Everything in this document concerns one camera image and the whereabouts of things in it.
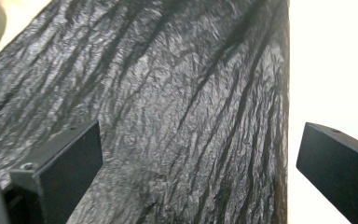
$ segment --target black trash bag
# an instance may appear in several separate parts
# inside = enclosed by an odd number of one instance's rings
[[[98,119],[69,223],[286,223],[286,0],[54,0],[0,53],[0,185]]]

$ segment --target wrinkled plastic sheet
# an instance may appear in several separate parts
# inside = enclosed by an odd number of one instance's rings
[[[69,223],[285,223],[285,0],[54,0],[0,53],[0,185],[101,123]]]

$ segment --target white wall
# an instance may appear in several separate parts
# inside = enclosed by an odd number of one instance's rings
[[[358,1],[292,0],[288,220],[349,223],[296,169],[306,121],[358,139]]]

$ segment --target white background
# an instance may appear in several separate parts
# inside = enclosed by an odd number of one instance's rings
[[[292,0],[288,220],[349,223],[296,169],[306,121],[358,139],[358,0]]]

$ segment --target screw hole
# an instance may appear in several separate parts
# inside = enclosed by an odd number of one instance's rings
[[[22,170],[32,170],[34,165],[31,162],[27,162],[20,167]]]
[[[339,130],[337,130],[337,129],[331,129],[331,131],[332,131],[333,133],[341,133],[341,131],[339,131]]]

